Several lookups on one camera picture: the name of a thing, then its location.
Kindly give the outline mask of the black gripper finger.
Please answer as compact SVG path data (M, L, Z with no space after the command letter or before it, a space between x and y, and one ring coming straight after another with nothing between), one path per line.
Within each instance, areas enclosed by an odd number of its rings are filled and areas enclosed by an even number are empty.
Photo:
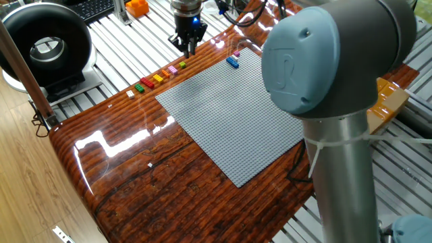
M193 36L189 38L188 46L189 46L189 53L191 55L196 54L197 45L202 41L202 39L203 39L202 37L193 37Z
M189 40L180 37L178 34L173 34L168 38L168 41L187 59L190 56Z

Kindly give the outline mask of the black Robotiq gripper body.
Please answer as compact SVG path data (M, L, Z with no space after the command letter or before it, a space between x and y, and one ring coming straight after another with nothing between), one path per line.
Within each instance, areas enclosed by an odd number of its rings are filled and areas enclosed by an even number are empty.
M199 43L207 31L208 25L200 19L200 14L184 17L174 16L175 20L175 41L181 45Z

